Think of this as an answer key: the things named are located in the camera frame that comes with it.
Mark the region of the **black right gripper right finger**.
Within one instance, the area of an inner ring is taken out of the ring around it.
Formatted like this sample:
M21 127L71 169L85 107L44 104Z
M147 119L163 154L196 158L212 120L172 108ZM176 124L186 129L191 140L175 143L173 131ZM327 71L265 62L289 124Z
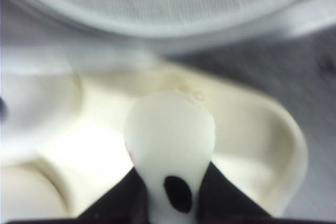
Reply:
M202 181L197 223L263 223L273 217L210 163Z

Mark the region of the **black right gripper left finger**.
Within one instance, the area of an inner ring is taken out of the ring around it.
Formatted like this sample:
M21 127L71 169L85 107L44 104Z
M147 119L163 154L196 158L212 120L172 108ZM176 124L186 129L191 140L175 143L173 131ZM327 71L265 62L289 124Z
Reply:
M149 223L148 192L137 171L130 171L109 191L85 209L79 219L117 223Z

